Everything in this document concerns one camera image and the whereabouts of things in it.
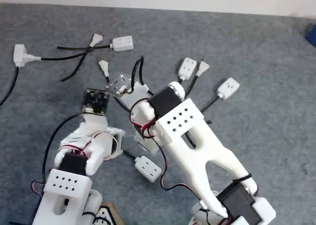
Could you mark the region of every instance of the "white robot part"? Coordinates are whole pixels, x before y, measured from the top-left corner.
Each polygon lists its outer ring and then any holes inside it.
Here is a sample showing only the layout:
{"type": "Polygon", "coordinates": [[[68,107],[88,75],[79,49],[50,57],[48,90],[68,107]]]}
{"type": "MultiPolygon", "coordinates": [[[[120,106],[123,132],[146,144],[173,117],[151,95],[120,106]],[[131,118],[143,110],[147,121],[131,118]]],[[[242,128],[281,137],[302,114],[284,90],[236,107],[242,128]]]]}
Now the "white robot part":
{"type": "MultiPolygon", "coordinates": [[[[249,173],[237,157],[221,144],[192,100],[185,100],[158,119],[154,131],[184,170],[189,186],[199,196],[201,204],[226,218],[228,214],[225,208],[211,191],[205,164],[208,161],[215,163],[228,171],[233,179],[245,177],[249,173]],[[181,138],[187,131],[196,141],[195,150],[190,149],[181,138]]],[[[257,191],[257,185],[252,178],[241,183],[251,194],[257,191]]]]}
{"type": "Polygon", "coordinates": [[[88,156],[85,171],[91,176],[96,173],[104,160],[122,154],[121,142],[125,131],[108,127],[105,116],[88,114],[83,116],[86,122],[81,123],[78,129],[61,141],[54,166],[58,168],[64,155],[71,152],[74,146],[82,149],[82,153],[88,156]]]}
{"type": "Polygon", "coordinates": [[[52,169],[33,225],[80,224],[91,185],[88,177],[52,169]]]}
{"type": "Polygon", "coordinates": [[[123,94],[120,97],[120,101],[128,108],[131,109],[131,107],[135,104],[136,101],[151,97],[151,95],[148,93],[149,88],[146,84],[141,85],[138,81],[135,82],[134,91],[131,94],[123,94]]]}
{"type": "Polygon", "coordinates": [[[137,119],[137,122],[144,124],[155,118],[155,111],[148,102],[143,101],[138,104],[138,107],[133,114],[133,118],[137,119]]]}

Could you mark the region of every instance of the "white connector plug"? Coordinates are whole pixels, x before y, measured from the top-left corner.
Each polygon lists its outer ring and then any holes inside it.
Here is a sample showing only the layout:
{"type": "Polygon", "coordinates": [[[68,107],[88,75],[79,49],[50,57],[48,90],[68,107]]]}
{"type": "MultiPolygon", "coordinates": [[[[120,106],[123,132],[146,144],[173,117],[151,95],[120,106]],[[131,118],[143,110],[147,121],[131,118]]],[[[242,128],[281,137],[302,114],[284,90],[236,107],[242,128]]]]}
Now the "white connector plug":
{"type": "Polygon", "coordinates": [[[14,46],[13,61],[15,63],[15,67],[24,67],[27,62],[32,62],[35,60],[41,60],[41,58],[38,56],[27,54],[24,45],[17,44],[14,46]]]}
{"type": "Polygon", "coordinates": [[[196,76],[201,76],[202,73],[204,73],[206,70],[209,69],[209,64],[201,61],[201,63],[199,63],[199,66],[198,66],[198,71],[196,73],[196,76]]]}
{"type": "Polygon", "coordinates": [[[115,38],[112,40],[110,48],[112,48],[114,51],[132,50],[134,49],[133,38],[132,36],[115,38]]]}
{"type": "Polygon", "coordinates": [[[179,73],[178,73],[179,78],[182,81],[188,80],[191,77],[196,65],[197,65],[197,62],[195,60],[190,59],[190,58],[185,58],[179,69],[179,73]]]}
{"type": "Polygon", "coordinates": [[[150,182],[155,182],[161,175],[161,168],[145,156],[135,159],[135,167],[150,182]]]}
{"type": "Polygon", "coordinates": [[[240,84],[236,82],[233,78],[228,78],[217,90],[217,95],[226,100],[228,99],[232,94],[234,94],[240,84]]]}
{"type": "Polygon", "coordinates": [[[99,65],[104,73],[105,77],[109,76],[109,63],[105,60],[99,61],[99,65]]]}
{"type": "Polygon", "coordinates": [[[103,33],[95,33],[92,37],[92,41],[89,44],[90,47],[94,47],[96,44],[100,43],[103,40],[103,33]]]}

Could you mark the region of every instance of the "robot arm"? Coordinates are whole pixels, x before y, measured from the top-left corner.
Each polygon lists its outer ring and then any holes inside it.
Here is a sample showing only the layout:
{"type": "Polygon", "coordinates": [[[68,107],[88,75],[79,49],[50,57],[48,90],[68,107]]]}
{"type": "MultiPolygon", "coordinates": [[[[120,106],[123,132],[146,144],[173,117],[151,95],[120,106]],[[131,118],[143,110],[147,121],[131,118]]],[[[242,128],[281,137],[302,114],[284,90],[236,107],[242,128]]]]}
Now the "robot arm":
{"type": "MultiPolygon", "coordinates": [[[[202,208],[211,210],[223,218],[231,217],[230,206],[227,206],[226,201],[221,197],[221,199],[216,197],[210,188],[205,164],[211,161],[226,170],[234,180],[243,179],[239,183],[242,185],[239,190],[246,191],[251,198],[258,189],[257,184],[238,158],[222,145],[192,100],[183,101],[183,92],[180,84],[171,83],[150,97],[147,102],[142,102],[137,108],[135,107],[133,119],[135,121],[148,119],[153,123],[151,135],[160,139],[181,166],[189,186],[198,195],[202,208]],[[189,148],[182,139],[182,135],[186,132],[194,138],[197,145],[195,149],[189,148]]],[[[262,200],[260,202],[264,205],[254,203],[260,208],[251,209],[256,211],[255,215],[260,216],[260,224],[265,225],[275,217],[275,211],[265,199],[264,202],[262,200]],[[269,211],[268,216],[265,216],[265,211],[269,211]]],[[[240,223],[240,220],[238,223],[252,225],[251,222],[240,223]]]]}

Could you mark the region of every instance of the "black wire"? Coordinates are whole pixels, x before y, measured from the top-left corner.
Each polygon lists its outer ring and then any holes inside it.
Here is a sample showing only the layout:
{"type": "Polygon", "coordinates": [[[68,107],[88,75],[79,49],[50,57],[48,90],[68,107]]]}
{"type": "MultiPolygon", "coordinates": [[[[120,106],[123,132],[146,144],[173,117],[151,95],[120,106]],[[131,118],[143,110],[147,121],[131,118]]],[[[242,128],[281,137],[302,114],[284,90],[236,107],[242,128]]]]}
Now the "black wire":
{"type": "Polygon", "coordinates": [[[206,222],[207,222],[207,225],[212,225],[212,224],[210,224],[209,221],[208,221],[208,211],[206,211],[206,222]]]}
{"type": "Polygon", "coordinates": [[[12,80],[11,86],[9,88],[9,91],[5,94],[3,100],[0,103],[0,107],[5,103],[5,101],[9,98],[9,96],[11,95],[13,88],[15,86],[16,80],[18,79],[18,75],[19,75],[19,67],[15,68],[15,75],[14,78],[12,80]]]}
{"type": "Polygon", "coordinates": [[[83,212],[83,213],[82,213],[82,215],[87,215],[87,214],[88,214],[88,215],[92,215],[92,216],[94,216],[94,217],[96,216],[95,213],[93,213],[93,212],[83,212]]]}
{"type": "Polygon", "coordinates": [[[70,75],[68,75],[68,76],[64,77],[63,79],[61,79],[60,81],[61,81],[61,82],[65,82],[65,81],[69,80],[70,78],[72,78],[72,77],[78,72],[78,70],[79,70],[79,68],[81,67],[81,65],[82,65],[82,63],[83,63],[83,61],[84,61],[84,59],[85,59],[86,56],[87,56],[87,53],[84,54],[84,55],[81,57],[81,59],[80,59],[78,65],[77,65],[77,67],[74,69],[74,71],[73,71],[70,75]]]}
{"type": "Polygon", "coordinates": [[[129,109],[119,99],[114,97],[114,100],[120,105],[122,109],[124,109],[126,112],[129,112],[129,109]]]}
{"type": "Polygon", "coordinates": [[[192,91],[193,87],[194,87],[194,84],[197,82],[197,79],[198,79],[198,76],[194,76],[189,88],[186,90],[186,95],[185,95],[185,98],[190,94],[190,92],[192,91]]]}
{"type": "Polygon", "coordinates": [[[87,50],[85,52],[82,52],[82,53],[79,53],[79,54],[76,54],[76,55],[72,55],[72,56],[68,56],[68,57],[62,57],[62,58],[41,58],[41,60],[61,61],[61,60],[73,59],[73,58],[77,58],[77,57],[83,56],[83,55],[85,55],[87,53],[90,53],[92,51],[94,51],[94,48],[90,48],[89,50],[87,50]]]}
{"type": "Polygon", "coordinates": [[[106,218],[103,218],[103,217],[95,217],[94,220],[95,220],[95,221],[96,221],[96,220],[103,220],[103,221],[106,221],[108,225],[111,225],[110,221],[107,220],[106,218]]]}
{"type": "Polygon", "coordinates": [[[214,99],[211,100],[205,107],[203,107],[200,111],[203,113],[207,110],[212,104],[214,104],[219,99],[219,96],[216,96],[214,99]]]}
{"type": "Polygon", "coordinates": [[[188,132],[185,133],[185,136],[186,136],[187,140],[189,141],[189,143],[192,145],[192,147],[196,148],[197,145],[193,142],[193,140],[191,139],[188,132]]]}
{"type": "Polygon", "coordinates": [[[133,158],[134,160],[136,159],[136,156],[131,154],[129,151],[123,150],[123,153],[131,158],[133,158]]]}
{"type": "MultiPolygon", "coordinates": [[[[64,49],[64,50],[87,50],[90,49],[91,47],[83,47],[83,48],[71,48],[71,47],[62,47],[62,46],[58,46],[58,49],[64,49]]],[[[109,45],[102,45],[102,46],[97,46],[97,47],[93,47],[94,49],[101,49],[101,48],[110,48],[109,45]]]]}
{"type": "Polygon", "coordinates": [[[140,59],[138,59],[135,64],[134,64],[134,67],[133,67],[133,71],[132,71],[132,81],[130,83],[130,88],[131,88],[131,91],[130,92],[127,92],[128,94],[132,94],[134,92],[134,86],[135,86],[135,75],[136,75],[136,71],[137,71],[137,68],[139,66],[139,63],[141,62],[140,59]]]}
{"type": "Polygon", "coordinates": [[[27,224],[21,224],[21,223],[16,223],[16,222],[9,222],[9,224],[12,224],[12,225],[27,225],[27,224]]]}
{"type": "Polygon", "coordinates": [[[68,117],[66,120],[64,120],[56,129],[55,131],[53,132],[53,134],[51,135],[49,141],[48,141],[48,144],[47,144],[47,147],[46,147],[46,150],[45,150],[45,155],[44,155],[44,160],[43,160],[43,165],[42,165],[42,169],[41,169],[41,174],[42,174],[42,182],[43,183],[46,183],[46,162],[47,162],[47,157],[48,157],[48,152],[49,152],[49,149],[50,149],[50,146],[56,136],[56,134],[58,133],[58,131],[61,129],[61,127],[63,127],[63,125],[65,123],[67,123],[68,121],[74,119],[75,117],[77,117],[79,114],[75,114],[75,115],[72,115],[70,117],[68,117]]]}
{"type": "Polygon", "coordinates": [[[163,171],[163,173],[162,173],[162,175],[161,175],[161,178],[160,178],[160,185],[161,185],[162,189],[164,189],[164,190],[166,190],[166,191],[170,191],[170,190],[173,190],[173,189],[176,188],[176,187],[181,186],[181,187],[184,187],[184,188],[188,189],[189,191],[191,191],[191,192],[197,197],[197,199],[200,200],[199,196],[198,196],[188,185],[186,185],[186,184],[184,184],[184,183],[175,184],[174,186],[172,186],[172,187],[170,187],[170,188],[164,187],[164,185],[163,185],[163,177],[164,177],[164,175],[166,174],[167,169],[168,169],[167,158],[166,158],[166,155],[165,155],[165,153],[163,152],[161,146],[159,145],[159,143],[157,143],[157,141],[156,141],[154,138],[152,138],[152,140],[155,142],[155,144],[156,144],[157,147],[159,148],[159,150],[160,150],[160,152],[161,152],[161,154],[162,154],[163,160],[164,160],[164,171],[163,171]]]}
{"type": "Polygon", "coordinates": [[[141,85],[144,85],[145,82],[143,80],[143,65],[144,65],[144,57],[140,57],[140,66],[139,66],[139,81],[141,85]]]}

